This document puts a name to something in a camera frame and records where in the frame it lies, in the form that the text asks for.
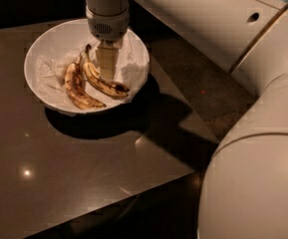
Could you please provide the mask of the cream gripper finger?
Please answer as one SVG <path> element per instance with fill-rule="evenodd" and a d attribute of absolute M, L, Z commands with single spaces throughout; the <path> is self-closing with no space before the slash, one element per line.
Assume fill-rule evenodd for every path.
<path fill-rule="evenodd" d="M 105 80 L 115 78 L 119 51 L 123 47 L 123 41 L 102 40 L 96 48 L 96 59 L 100 70 L 101 77 Z"/>

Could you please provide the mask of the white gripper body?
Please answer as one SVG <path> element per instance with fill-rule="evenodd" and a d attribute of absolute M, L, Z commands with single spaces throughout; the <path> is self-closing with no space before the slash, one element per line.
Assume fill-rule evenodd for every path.
<path fill-rule="evenodd" d="M 116 42 L 128 29 L 129 9 L 114 16 L 102 16 L 86 9 L 86 16 L 91 34 L 100 41 Z"/>

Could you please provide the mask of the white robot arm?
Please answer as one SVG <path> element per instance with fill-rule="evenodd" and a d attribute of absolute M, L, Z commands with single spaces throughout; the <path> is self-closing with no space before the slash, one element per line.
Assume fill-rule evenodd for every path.
<path fill-rule="evenodd" d="M 92 33 L 116 40 L 128 0 L 86 0 Z M 202 183 L 198 239 L 288 239 L 288 6 L 280 0 L 135 0 L 256 103 L 218 146 Z"/>

